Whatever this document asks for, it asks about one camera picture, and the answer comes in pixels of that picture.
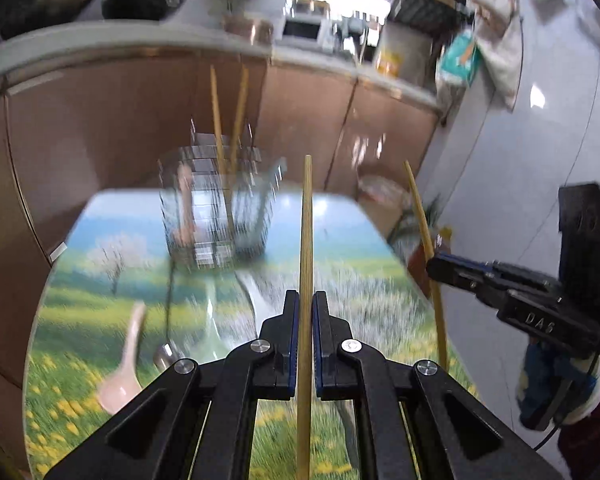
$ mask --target kitchen cabinet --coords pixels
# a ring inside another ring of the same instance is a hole
[[[0,375],[0,447],[17,468],[27,471],[22,421],[22,389]]]
[[[31,324],[49,270],[20,200],[0,96],[0,373],[15,384],[22,384]]]
[[[158,158],[189,144],[196,63],[190,54],[85,64],[8,91],[13,163],[46,254],[94,193],[155,185]]]
[[[354,80],[344,75],[270,66],[262,90],[256,145],[285,156],[285,179],[302,182],[311,155],[314,189],[323,189]]]
[[[430,108],[358,84],[326,190],[355,196],[358,174],[379,174],[408,188],[404,161],[418,173],[437,121]]]

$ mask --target kitchen counter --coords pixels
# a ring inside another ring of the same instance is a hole
[[[370,66],[353,63],[315,52],[284,46],[259,46],[222,30],[185,26],[176,23],[135,21],[78,22],[44,28],[0,43],[0,79],[23,67],[45,61],[40,73],[84,61],[87,51],[97,51],[95,59],[106,57],[109,49],[125,47],[175,47],[217,50],[268,59],[271,64],[289,64],[331,72],[361,80],[389,91],[393,97],[405,97],[416,104],[438,111],[432,92],[395,78],[382,76]],[[34,76],[27,72],[27,78]]]

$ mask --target plastic spoon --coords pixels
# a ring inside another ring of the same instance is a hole
[[[136,353],[138,352],[140,327],[145,313],[144,301],[136,301],[126,331],[120,366],[105,377],[98,387],[98,402],[110,415],[115,415],[142,391],[138,378],[136,378]]]

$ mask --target chopstick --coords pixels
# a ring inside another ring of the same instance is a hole
[[[302,225],[300,235],[300,316],[298,327],[298,447],[296,479],[309,479],[312,339],[311,302],[314,295],[314,213],[311,155],[304,156]]]
[[[418,218],[418,227],[420,228],[420,238],[424,248],[425,261],[428,262],[433,258],[433,244],[431,243],[431,234],[427,226],[427,218],[424,215],[422,208],[422,200],[416,186],[416,179],[411,171],[411,166],[407,160],[404,161],[404,169],[407,171],[409,179],[409,188],[411,190],[411,200],[413,201],[414,213]],[[431,288],[431,299],[433,301],[433,313],[436,319],[436,336],[438,339],[438,364],[445,370],[448,370],[448,356],[446,354],[446,327],[445,313],[442,308],[442,295],[440,294],[440,284],[434,280],[429,280]]]
[[[220,122],[220,105],[218,103],[218,81],[216,79],[216,68],[211,65],[211,107],[214,115],[214,134],[216,135],[216,152],[218,157],[218,171],[224,195],[224,208],[229,227],[229,236],[234,235],[234,218],[231,211],[230,183],[226,176],[226,160],[224,159],[224,146],[222,145],[222,124]]]
[[[238,140],[244,126],[244,111],[247,106],[247,95],[249,93],[249,69],[242,66],[240,77],[240,91],[238,92],[238,104],[235,108],[234,134],[231,137],[229,163],[231,174],[234,175],[238,165]]]

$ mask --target countertop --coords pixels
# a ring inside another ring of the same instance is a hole
[[[432,92],[405,81],[382,76],[370,66],[356,66],[341,59],[296,48],[252,45],[222,30],[168,22],[77,22],[35,30],[0,43],[0,76],[39,60],[85,50],[122,46],[199,47],[266,57],[272,63],[289,63],[370,82],[396,97],[405,96],[438,110],[436,97]]]

